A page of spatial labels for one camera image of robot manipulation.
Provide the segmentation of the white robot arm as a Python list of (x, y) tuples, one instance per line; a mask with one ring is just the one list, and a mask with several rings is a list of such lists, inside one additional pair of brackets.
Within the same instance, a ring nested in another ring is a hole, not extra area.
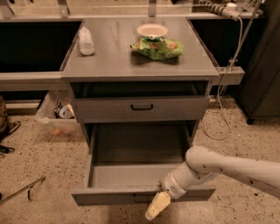
[(222, 174), (274, 197), (280, 197), (278, 162), (224, 156), (202, 146), (193, 146), (185, 161), (161, 180), (162, 190), (150, 203), (145, 217), (152, 221), (172, 202), (184, 196), (191, 186)]

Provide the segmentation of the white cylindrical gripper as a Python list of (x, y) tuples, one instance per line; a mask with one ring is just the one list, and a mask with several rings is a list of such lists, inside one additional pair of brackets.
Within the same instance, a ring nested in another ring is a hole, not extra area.
[(161, 179), (162, 192), (158, 192), (148, 206), (145, 213), (146, 219), (152, 221), (171, 204), (171, 199), (181, 198), (191, 186), (201, 185), (213, 177), (212, 172), (199, 173), (191, 169), (186, 163), (173, 169)]

